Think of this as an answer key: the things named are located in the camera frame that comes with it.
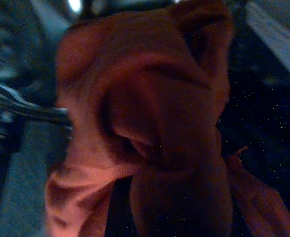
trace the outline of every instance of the red hoodie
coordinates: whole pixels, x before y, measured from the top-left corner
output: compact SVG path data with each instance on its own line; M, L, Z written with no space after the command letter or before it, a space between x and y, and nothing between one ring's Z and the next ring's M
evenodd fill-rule
M140 236L155 236L159 228L162 235L162 217L174 224L175 236L229 236L229 183L233 194L252 186L239 187L233 180L241 178L228 175L215 128L228 101L232 36L220 0L190 0L115 14L64 37L58 105L69 109L74 138L46 186L52 237L104 236L113 182L129 175ZM248 204L245 196L236 198ZM270 231L256 236L276 230L264 215L253 221L255 204L243 210L250 227L263 223ZM290 216L284 223L290 233Z

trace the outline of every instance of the light source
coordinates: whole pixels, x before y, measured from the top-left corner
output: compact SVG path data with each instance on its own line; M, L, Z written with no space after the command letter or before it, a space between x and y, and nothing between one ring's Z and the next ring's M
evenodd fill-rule
M71 10L74 13L76 13L76 14L81 13L81 11L83 9L82 0L68 0L68 3L69 3Z

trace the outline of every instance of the blue-gray surface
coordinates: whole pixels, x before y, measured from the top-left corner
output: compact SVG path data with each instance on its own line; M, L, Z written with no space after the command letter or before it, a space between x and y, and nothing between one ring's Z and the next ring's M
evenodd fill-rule
M0 202L0 237L44 236L44 184L49 164L63 158L65 133L28 122L22 147L11 157Z

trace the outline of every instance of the red cloth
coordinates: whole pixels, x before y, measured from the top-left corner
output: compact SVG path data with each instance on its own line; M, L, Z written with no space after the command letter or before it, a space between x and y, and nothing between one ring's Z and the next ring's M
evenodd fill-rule
M220 0L191 0L119 13L64 37L57 104L69 109L74 138L46 186L52 237L103 236L113 182L132 174L140 236L167 233L163 217L177 236L229 236L229 180L215 125L228 101L232 36Z

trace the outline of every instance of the wrinkled fabric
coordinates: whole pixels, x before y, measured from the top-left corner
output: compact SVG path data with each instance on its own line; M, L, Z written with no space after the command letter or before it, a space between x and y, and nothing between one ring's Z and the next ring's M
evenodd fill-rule
M46 185L52 237L104 236L113 183L129 175L140 236L166 235L170 223L175 236L229 236L230 176L215 125L232 36L220 0L119 13L66 34L57 105L74 129Z

